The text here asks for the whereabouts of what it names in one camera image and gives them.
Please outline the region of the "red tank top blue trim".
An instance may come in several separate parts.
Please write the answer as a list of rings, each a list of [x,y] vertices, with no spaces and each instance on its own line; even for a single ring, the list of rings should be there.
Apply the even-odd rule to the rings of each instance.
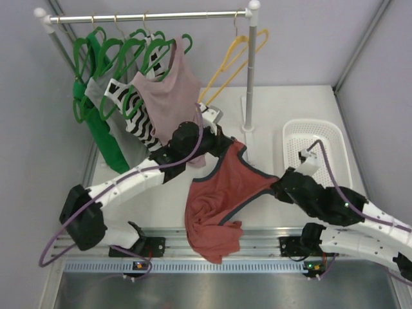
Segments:
[[[209,175],[192,180],[185,206],[187,240],[210,263],[240,250],[241,221],[232,217],[264,194],[274,195],[279,177],[252,167],[243,159],[246,145],[234,140]]]

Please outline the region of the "yellow hanger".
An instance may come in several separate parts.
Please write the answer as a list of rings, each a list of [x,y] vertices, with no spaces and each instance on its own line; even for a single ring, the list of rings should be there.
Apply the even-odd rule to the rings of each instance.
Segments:
[[[208,106],[221,92],[224,88],[226,88],[229,83],[239,74],[239,72],[248,64],[248,60],[244,61],[242,64],[239,65],[239,67],[236,69],[236,71],[220,86],[220,88],[213,94],[211,98],[209,98],[207,101],[204,100],[206,93],[208,90],[210,90],[216,79],[219,77],[221,73],[225,73],[228,71],[231,67],[233,67],[233,64],[248,50],[249,48],[249,42],[250,42],[250,37],[246,35],[238,35],[238,27],[236,25],[236,18],[239,14],[239,11],[241,9],[238,8],[236,10],[236,13],[234,14],[234,27],[236,30],[236,37],[233,40],[232,44],[228,48],[225,58],[223,62],[221,63],[220,67],[218,70],[215,72],[207,86],[203,89],[201,92],[197,103],[199,105],[203,106]]]

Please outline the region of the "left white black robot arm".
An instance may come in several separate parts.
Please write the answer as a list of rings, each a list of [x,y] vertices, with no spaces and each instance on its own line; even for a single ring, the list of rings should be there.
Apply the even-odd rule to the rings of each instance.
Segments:
[[[132,256],[140,255],[145,250],[145,239],[137,225],[131,221],[118,223],[111,215],[124,202],[182,174],[191,160],[207,153],[219,157],[232,143],[220,126],[200,129],[194,122],[184,122],[167,145],[138,166],[99,185],[72,187],[59,220],[81,251],[115,245]]]

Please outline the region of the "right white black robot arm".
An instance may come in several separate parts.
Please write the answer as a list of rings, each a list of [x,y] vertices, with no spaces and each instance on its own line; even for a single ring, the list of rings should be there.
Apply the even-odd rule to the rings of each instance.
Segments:
[[[293,168],[270,187],[277,200],[295,204],[319,220],[302,229],[304,253],[365,259],[398,272],[397,280],[411,284],[411,226],[347,187],[323,187]]]

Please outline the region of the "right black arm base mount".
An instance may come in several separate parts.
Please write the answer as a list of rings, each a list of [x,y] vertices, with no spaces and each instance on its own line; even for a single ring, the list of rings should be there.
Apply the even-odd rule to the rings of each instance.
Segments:
[[[300,243],[299,236],[283,236],[279,238],[280,255],[284,258],[301,259],[310,256],[321,256],[320,252],[311,251]]]

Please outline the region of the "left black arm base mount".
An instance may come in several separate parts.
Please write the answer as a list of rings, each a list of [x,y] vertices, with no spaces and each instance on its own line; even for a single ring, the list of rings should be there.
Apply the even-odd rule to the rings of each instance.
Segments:
[[[141,237],[131,248],[120,248],[116,250],[113,247],[109,249],[111,258],[128,258],[131,257],[129,252],[137,254],[144,258],[161,258],[165,252],[164,237]]]

